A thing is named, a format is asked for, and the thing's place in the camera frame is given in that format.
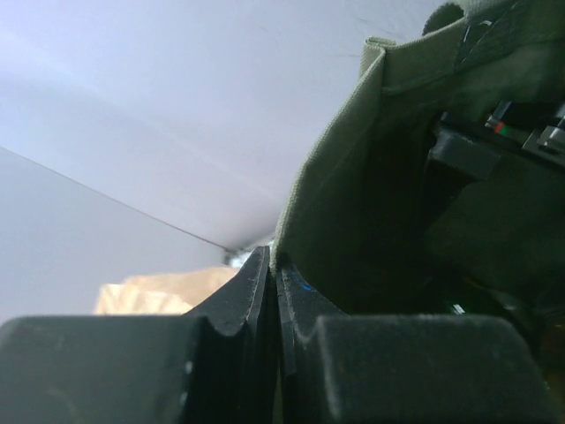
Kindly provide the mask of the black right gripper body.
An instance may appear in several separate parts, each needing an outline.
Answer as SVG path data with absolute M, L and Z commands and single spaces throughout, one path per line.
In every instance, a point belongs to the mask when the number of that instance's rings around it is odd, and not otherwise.
M 564 101 L 503 100 L 479 121 L 444 111 L 433 136 L 426 158 L 429 186 L 485 181 L 504 155 L 564 173 Z

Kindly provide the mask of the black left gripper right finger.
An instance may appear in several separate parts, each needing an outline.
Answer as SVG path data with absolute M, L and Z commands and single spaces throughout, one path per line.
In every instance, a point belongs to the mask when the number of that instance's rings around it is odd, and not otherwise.
M 275 274 L 285 423 L 557 423 L 519 333 L 481 315 L 348 315 Z

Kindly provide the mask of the orange plastic grocery bag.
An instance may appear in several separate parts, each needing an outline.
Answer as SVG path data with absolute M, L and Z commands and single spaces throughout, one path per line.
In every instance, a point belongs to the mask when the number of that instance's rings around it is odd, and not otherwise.
M 139 275 L 101 286 L 98 315 L 184 314 L 208 299 L 238 268 L 214 267 L 187 273 Z

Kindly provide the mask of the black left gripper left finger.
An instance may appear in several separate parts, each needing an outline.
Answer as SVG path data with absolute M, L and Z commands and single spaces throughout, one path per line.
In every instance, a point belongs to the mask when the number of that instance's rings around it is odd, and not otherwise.
M 269 251 L 181 315 L 28 316 L 1 328 L 4 423 L 267 423 Z

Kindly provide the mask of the green canvas tote bag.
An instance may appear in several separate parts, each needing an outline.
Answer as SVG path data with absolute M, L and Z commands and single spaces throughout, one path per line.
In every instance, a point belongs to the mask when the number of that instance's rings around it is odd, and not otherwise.
M 413 236 L 433 119 L 564 94 L 561 1 L 450 1 L 402 45 L 365 42 L 358 83 L 320 136 L 277 225 L 285 262 L 342 310 L 397 313 L 426 273 L 523 300 L 564 280 L 564 177 L 512 153 Z

